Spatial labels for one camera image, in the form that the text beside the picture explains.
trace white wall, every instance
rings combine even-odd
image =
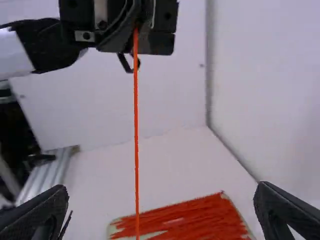
[[[58,15],[58,0],[1,3],[0,23]],[[140,134],[205,125],[205,0],[180,2],[173,56],[141,56]],[[133,76],[92,49],[73,66],[11,80],[44,149],[93,149],[133,138]]]
[[[211,109],[257,179],[318,207],[319,9],[318,0],[216,0]]]

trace black bracket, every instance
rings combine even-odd
[[[127,59],[126,59],[126,56],[123,54],[123,53],[117,53],[117,56],[120,60],[120,63],[122,64],[125,72],[127,74],[133,74],[134,73],[134,69],[131,68],[130,64],[128,63]],[[141,61],[140,59],[138,58],[138,69],[140,68],[140,65],[141,65]]]
[[[267,181],[259,183],[254,209],[266,240],[294,240],[288,226],[306,240],[320,239],[320,210]]]

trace white panel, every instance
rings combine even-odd
[[[112,220],[135,212],[133,153],[130,141],[71,160],[65,184],[73,216],[65,240],[106,240]],[[257,183],[208,128],[142,140],[139,171],[141,211],[224,190],[256,239],[264,239],[252,200]]]
[[[16,32],[0,29],[0,80],[28,75],[33,70]]]
[[[32,2],[35,7],[47,1]],[[52,3],[48,8],[47,14],[56,13]],[[34,18],[43,17],[32,11]],[[142,136],[205,124],[204,12],[205,0],[181,1],[174,54],[141,56]],[[92,149],[133,138],[133,76],[124,72],[115,54],[91,49],[67,69],[11,83],[24,96],[20,103],[44,149],[77,144]]]
[[[311,203],[320,200],[319,8],[218,0],[214,9],[214,128],[259,180]]]

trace black cover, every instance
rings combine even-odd
[[[71,66],[86,47],[64,41],[59,19],[42,18],[21,20],[0,25],[16,31],[35,68],[34,74],[42,74]]]
[[[288,225],[306,240],[320,239],[320,210],[310,204],[266,181],[253,201],[266,240],[294,240]]]

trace orange string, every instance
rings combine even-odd
[[[135,172],[135,234],[140,240],[139,215],[139,118],[138,118],[138,28],[133,32],[133,95],[134,95],[134,172]]]

